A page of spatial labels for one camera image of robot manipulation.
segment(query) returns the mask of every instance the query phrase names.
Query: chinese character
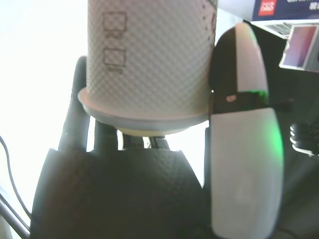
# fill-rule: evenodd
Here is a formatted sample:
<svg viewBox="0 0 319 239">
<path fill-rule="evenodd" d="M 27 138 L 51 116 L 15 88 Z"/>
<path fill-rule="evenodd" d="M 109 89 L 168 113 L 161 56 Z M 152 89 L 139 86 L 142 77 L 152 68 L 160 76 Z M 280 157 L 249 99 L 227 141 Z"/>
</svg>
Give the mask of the chinese character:
<svg viewBox="0 0 319 239">
<path fill-rule="evenodd" d="M 316 10 L 317 6 L 318 6 L 317 2 L 311 2 L 310 5 L 309 5 L 309 9 L 310 10 Z"/>
</svg>

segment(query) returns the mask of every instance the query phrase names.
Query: red logo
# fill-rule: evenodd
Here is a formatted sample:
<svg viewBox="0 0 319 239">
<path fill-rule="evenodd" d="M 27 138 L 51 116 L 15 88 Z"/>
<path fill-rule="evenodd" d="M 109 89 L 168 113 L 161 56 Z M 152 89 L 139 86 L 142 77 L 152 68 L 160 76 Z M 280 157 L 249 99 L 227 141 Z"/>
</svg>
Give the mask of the red logo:
<svg viewBox="0 0 319 239">
<path fill-rule="evenodd" d="M 262 0 L 258 16 L 272 16 L 275 14 L 277 0 Z"/>
</svg>

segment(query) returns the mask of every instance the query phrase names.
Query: box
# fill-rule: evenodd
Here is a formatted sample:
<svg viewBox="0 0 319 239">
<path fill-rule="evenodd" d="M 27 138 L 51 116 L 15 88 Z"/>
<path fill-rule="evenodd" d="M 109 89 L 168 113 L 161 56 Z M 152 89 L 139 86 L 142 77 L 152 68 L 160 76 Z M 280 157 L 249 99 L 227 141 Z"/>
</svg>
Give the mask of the box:
<svg viewBox="0 0 319 239">
<path fill-rule="evenodd" d="M 294 25 L 279 64 L 281 68 L 319 72 L 319 25 Z"/>
<path fill-rule="evenodd" d="M 251 23 L 288 39 L 294 25 L 319 24 L 319 0 L 256 0 Z"/>
</svg>

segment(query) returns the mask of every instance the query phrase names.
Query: black robotic palm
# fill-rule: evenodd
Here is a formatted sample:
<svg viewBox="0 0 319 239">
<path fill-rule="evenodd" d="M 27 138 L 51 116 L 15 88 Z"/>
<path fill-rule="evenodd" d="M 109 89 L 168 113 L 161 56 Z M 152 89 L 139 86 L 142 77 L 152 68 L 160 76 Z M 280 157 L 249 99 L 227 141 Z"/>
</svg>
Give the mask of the black robotic palm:
<svg viewBox="0 0 319 239">
<path fill-rule="evenodd" d="M 118 151 L 116 130 L 99 122 L 94 150 L 86 152 L 89 116 L 76 97 L 85 68 L 83 57 L 59 150 L 49 151 L 39 179 L 30 238 L 214 238 L 203 190 L 182 152 Z"/>
</svg>

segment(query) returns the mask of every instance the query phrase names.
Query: white paper cup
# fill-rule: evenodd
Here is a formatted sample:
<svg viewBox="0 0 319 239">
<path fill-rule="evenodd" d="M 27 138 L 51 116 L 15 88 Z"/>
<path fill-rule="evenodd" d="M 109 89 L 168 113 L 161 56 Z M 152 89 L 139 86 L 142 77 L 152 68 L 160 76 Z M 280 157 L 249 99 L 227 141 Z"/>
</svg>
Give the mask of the white paper cup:
<svg viewBox="0 0 319 239">
<path fill-rule="evenodd" d="M 89 0 L 87 87 L 79 94 L 87 113 L 142 134 L 207 120 L 216 6 Z"/>
</svg>

